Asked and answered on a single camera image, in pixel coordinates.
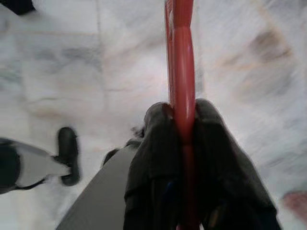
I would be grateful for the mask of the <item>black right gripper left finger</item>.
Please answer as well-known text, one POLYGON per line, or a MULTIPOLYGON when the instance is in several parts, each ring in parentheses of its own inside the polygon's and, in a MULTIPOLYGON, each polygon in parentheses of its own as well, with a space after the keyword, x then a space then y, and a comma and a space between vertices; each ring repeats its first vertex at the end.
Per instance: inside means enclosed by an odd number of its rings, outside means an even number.
POLYGON ((131 161, 125 230, 175 230, 181 209, 181 150, 172 109, 156 103, 144 117, 144 138, 131 161))

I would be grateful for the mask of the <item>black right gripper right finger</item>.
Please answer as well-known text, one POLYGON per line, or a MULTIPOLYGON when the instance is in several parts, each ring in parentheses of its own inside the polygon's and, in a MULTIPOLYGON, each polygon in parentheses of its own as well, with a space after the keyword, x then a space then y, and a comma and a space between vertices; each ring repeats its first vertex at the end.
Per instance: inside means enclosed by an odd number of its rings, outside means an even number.
POLYGON ((277 210, 257 170, 216 107, 196 100, 198 205, 206 230, 279 230, 277 210))

